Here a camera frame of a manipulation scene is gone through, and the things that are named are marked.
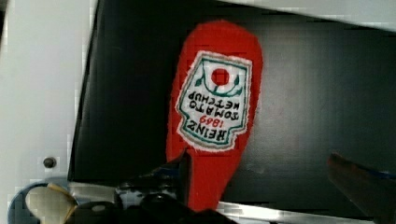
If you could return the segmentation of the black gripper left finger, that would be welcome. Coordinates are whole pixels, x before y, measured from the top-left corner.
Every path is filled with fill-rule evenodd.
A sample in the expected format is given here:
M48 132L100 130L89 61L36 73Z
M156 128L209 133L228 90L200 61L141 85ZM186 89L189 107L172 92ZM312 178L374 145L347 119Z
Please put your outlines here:
M176 159L151 172L135 176L115 189L116 204L122 208L139 205L151 194L165 194L186 204L191 182L191 156L183 151Z

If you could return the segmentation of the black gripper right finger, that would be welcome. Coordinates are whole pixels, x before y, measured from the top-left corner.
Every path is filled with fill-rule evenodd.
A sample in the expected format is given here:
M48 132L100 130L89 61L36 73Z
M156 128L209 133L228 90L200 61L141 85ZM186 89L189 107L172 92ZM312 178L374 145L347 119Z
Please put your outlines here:
M380 172L337 153L327 159L331 182L375 224L395 224L395 174Z

